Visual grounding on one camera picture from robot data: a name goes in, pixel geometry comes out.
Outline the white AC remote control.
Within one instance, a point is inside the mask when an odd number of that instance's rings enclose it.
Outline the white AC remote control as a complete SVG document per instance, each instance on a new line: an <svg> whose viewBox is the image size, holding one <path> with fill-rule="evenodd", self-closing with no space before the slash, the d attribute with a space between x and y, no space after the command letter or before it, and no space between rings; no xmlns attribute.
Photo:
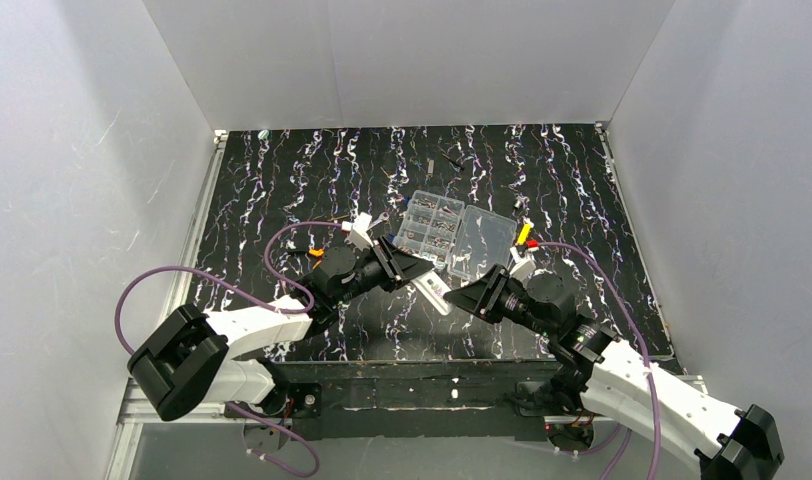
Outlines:
<svg viewBox="0 0 812 480"><path fill-rule="evenodd" d="M454 306L444 299L444 295L450 291L450 287L436 271L431 270L418 276L411 281L411 284L441 316L447 316L453 312Z"/></svg>

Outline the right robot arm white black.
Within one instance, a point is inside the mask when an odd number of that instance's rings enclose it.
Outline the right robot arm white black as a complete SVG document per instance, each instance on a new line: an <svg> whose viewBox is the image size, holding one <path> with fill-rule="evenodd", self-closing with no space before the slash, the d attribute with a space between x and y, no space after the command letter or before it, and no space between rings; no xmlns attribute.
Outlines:
<svg viewBox="0 0 812 480"><path fill-rule="evenodd" d="M579 313L557 275L523 282L495 265L443 297L488 323L510 320L546 338L562 365L551 381L553 398L620 423L702 479L771 479L784 462L768 411L720 401L653 364L614 330Z"/></svg>

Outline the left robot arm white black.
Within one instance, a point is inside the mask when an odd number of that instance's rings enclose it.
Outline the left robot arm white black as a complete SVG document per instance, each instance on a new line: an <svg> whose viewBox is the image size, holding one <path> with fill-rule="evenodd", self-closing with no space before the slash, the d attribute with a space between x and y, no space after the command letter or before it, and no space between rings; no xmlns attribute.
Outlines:
<svg viewBox="0 0 812 480"><path fill-rule="evenodd" d="M453 307L448 286L433 262L411 255L385 238L364 250L325 251L290 293L269 303L204 313L193 304L176 308L136 348L127 363L163 421L174 421L206 402L265 406L289 386L275 367L248 354L325 332L341 305L375 288L393 292L413 285L442 315Z"/></svg>

